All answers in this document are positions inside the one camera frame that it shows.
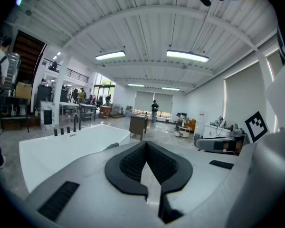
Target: orange armchair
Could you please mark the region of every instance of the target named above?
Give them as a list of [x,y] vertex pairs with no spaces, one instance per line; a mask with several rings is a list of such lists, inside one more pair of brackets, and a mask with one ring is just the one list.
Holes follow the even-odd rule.
[[195,123],[196,123],[196,120],[192,119],[192,120],[189,120],[189,123],[186,123],[186,127],[190,127],[192,128],[192,130],[190,130],[190,132],[194,132],[195,130]]

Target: window blind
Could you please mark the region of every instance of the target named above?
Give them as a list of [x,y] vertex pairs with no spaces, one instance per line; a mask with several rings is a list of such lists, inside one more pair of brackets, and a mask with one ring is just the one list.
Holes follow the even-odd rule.
[[148,112],[151,111],[153,95],[154,93],[137,91],[134,109]]
[[271,66],[274,77],[276,77],[283,67],[279,51],[276,51],[273,54],[269,55],[267,57],[267,61],[269,62]]
[[265,118],[265,85],[259,63],[225,79],[227,90],[226,121],[238,124],[259,111]]
[[160,112],[171,113],[172,97],[173,95],[157,94],[157,93],[154,94],[154,100],[156,100],[156,103],[159,105],[158,110]]

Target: faucet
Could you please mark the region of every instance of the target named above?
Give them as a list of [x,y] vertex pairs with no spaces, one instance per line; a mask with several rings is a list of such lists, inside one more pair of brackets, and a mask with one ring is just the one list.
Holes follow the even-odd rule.
[[78,116],[77,116],[77,114],[75,113],[75,114],[74,114],[74,130],[73,130],[73,132],[76,132],[76,121],[78,122]]

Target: floor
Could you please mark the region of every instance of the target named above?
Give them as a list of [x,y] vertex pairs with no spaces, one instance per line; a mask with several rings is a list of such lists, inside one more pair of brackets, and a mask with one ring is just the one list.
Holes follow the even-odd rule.
[[[197,148],[195,148],[193,144],[193,134],[190,134],[189,138],[186,139],[182,137],[175,137],[174,124],[163,122],[156,122],[156,124],[152,124],[151,121],[149,122],[150,123],[147,127],[147,133],[144,134],[142,138],[143,140],[159,141],[163,143],[178,145],[183,148],[197,150]],[[82,128],[96,124],[106,124],[113,127],[128,130],[130,125],[130,118],[97,118],[95,121],[88,120],[85,123],[82,122]],[[63,125],[65,132],[67,126],[70,126],[70,128],[73,129],[74,123],[68,123],[66,120]],[[3,154],[6,156],[6,164],[4,168],[0,170],[0,172],[4,177],[7,188],[13,193],[17,194],[22,199],[25,199],[28,196],[28,190],[26,188],[26,184],[24,182],[21,170],[19,158],[19,142],[53,134],[53,131],[43,132],[40,130],[39,127],[31,127],[29,133],[27,132],[26,128],[12,131],[3,131],[1,133],[0,145]],[[139,139],[140,135],[131,134],[131,142],[139,141]],[[150,168],[147,166],[147,164],[142,172],[142,184],[146,185],[149,190],[148,203],[154,209],[154,211],[157,211],[159,204],[160,185],[152,174]]]

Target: small round table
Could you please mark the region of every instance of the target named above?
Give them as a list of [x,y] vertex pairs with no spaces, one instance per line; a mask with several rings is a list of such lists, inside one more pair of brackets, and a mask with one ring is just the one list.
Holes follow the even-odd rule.
[[192,130],[191,127],[182,127],[182,126],[179,126],[179,137],[183,137],[183,138],[188,138],[189,137],[189,134],[190,134],[190,130]]

